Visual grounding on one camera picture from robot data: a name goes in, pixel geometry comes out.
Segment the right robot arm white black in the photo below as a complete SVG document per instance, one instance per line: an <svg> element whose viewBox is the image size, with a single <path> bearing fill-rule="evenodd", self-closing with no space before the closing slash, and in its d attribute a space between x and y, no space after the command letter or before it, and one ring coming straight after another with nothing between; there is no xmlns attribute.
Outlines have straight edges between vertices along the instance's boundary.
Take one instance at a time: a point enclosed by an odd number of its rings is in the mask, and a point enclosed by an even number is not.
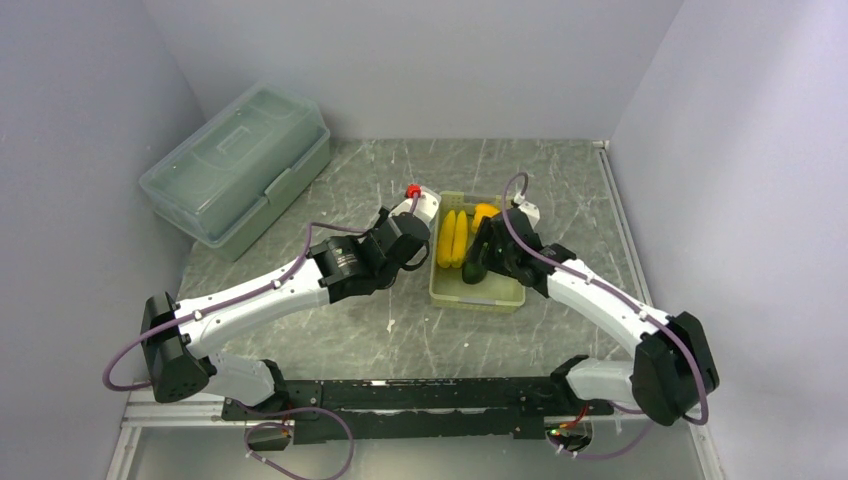
<svg viewBox="0 0 848 480"><path fill-rule="evenodd" d="M605 361L575 356L550 375L557 411L574 415L590 400L637 409L670 426L679 419L703 425L707 397L719 385L700 320L671 315L640 302L591 270L562 245L545 245L517 208L481 220L462 267L464 279L488 273L512 278L600 327L630 356Z"/></svg>

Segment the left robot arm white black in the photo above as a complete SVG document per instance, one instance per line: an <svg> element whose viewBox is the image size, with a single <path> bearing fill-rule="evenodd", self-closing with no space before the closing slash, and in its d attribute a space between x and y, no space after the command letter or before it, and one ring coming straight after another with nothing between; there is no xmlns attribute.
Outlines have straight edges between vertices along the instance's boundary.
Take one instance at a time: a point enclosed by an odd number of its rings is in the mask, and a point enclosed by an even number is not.
<svg viewBox="0 0 848 480"><path fill-rule="evenodd" d="M286 315L390 288L400 271L418 269L413 259L428 252L436 213L405 201L382 209L370 229L345 230L230 289L181 302L167 293L149 298L141 346L155 400L205 392L245 404L261 419L279 417L288 402L279 367L229 354L223 345Z"/></svg>

